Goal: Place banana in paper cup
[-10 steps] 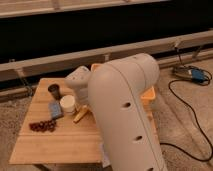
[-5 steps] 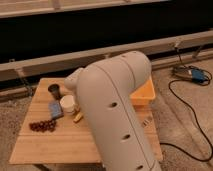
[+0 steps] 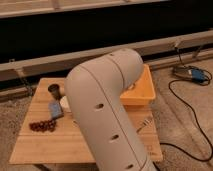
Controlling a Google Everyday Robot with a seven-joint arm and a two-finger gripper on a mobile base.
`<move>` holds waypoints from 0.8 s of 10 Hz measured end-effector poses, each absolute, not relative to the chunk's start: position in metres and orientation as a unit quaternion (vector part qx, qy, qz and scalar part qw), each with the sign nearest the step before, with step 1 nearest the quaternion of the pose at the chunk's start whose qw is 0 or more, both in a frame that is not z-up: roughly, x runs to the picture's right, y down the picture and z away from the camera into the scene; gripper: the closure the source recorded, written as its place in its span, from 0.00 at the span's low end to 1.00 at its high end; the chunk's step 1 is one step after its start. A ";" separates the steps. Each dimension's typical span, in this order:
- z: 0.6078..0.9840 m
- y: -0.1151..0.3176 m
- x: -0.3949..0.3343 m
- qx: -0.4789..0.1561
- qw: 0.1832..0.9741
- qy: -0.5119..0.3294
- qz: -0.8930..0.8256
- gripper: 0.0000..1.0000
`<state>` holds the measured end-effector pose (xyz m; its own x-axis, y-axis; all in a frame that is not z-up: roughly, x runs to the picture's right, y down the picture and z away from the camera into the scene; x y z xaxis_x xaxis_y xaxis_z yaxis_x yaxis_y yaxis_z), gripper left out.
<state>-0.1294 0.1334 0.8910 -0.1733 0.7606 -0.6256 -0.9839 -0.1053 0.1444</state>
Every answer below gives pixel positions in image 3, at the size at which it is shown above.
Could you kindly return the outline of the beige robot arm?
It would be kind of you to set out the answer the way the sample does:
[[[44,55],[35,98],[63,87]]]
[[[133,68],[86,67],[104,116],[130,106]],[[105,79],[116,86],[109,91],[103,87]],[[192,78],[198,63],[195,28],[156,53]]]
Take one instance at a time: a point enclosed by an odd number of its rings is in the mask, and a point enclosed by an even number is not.
[[[71,112],[100,171],[157,171],[120,100],[142,71],[141,56],[121,49],[77,65],[66,77]]]

